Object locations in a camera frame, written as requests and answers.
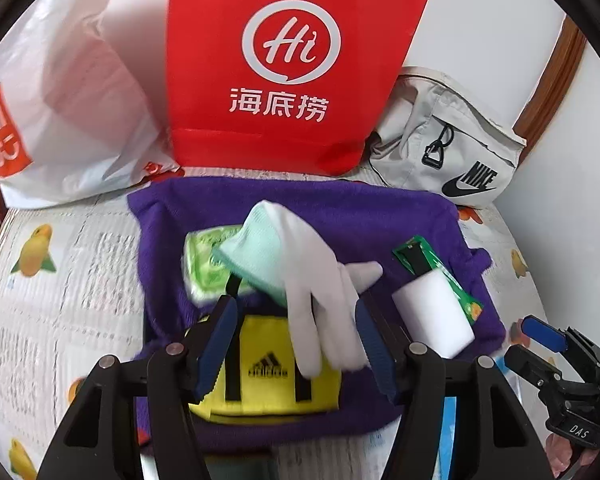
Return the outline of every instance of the hi logo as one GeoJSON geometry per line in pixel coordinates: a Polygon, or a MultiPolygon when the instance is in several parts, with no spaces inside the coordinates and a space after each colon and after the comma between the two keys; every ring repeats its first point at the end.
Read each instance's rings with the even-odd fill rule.
{"type": "Polygon", "coordinates": [[[285,85],[318,79],[338,59],[340,29],[322,7],[280,0],[256,12],[242,34],[242,53],[259,76],[285,85]]]}
{"type": "Polygon", "coordinates": [[[249,377],[285,378],[287,376],[288,371],[282,367],[273,352],[269,352],[249,368],[249,377]]]}

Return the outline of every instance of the blue gripper pad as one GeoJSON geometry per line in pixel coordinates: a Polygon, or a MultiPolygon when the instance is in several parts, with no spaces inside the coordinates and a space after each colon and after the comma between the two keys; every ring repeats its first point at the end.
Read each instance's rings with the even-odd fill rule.
{"type": "Polygon", "coordinates": [[[564,334],[535,316],[526,316],[522,321],[521,330],[523,334],[552,352],[560,353],[567,349],[567,338],[564,334]]]}
{"type": "Polygon", "coordinates": [[[194,391],[197,398],[202,399],[216,386],[216,379],[237,326],[238,305],[234,298],[231,298],[198,359],[198,382],[194,391]]]}
{"type": "Polygon", "coordinates": [[[378,389],[395,404],[398,397],[398,388],[395,384],[395,363],[362,300],[358,300],[356,303],[356,328],[365,348],[366,357],[369,359],[371,371],[376,378],[378,389]]]}

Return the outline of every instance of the metal screw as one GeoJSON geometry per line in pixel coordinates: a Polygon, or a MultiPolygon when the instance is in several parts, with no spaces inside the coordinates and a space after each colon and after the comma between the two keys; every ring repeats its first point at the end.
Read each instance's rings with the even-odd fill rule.
{"type": "Polygon", "coordinates": [[[478,364],[482,368],[493,368],[493,359],[491,359],[487,355],[481,355],[480,357],[478,357],[478,364]]]}
{"type": "Polygon", "coordinates": [[[98,364],[100,365],[100,368],[111,368],[115,362],[116,358],[113,357],[113,355],[105,355],[104,357],[100,358],[98,364]]]}
{"type": "Polygon", "coordinates": [[[409,345],[409,350],[411,350],[412,354],[424,355],[427,353],[427,346],[422,343],[411,343],[409,345]]]}
{"type": "Polygon", "coordinates": [[[170,343],[167,345],[167,354],[169,355],[180,355],[184,352],[184,345],[182,343],[170,343]]]}

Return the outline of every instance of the white plastic bag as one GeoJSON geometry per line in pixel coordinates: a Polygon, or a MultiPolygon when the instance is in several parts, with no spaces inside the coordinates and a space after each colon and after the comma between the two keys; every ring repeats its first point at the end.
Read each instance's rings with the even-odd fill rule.
{"type": "Polygon", "coordinates": [[[176,168],[142,89],[101,37],[108,2],[36,0],[0,42],[7,206],[70,202],[176,168]]]}

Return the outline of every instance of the yellow adidas bag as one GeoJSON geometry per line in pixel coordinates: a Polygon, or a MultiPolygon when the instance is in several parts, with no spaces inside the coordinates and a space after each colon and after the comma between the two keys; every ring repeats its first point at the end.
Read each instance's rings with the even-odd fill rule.
{"type": "Polygon", "coordinates": [[[249,309],[238,324],[216,386],[190,409],[221,424],[280,424],[293,416],[337,410],[341,378],[324,359],[319,377],[302,377],[286,309],[249,309]]]}

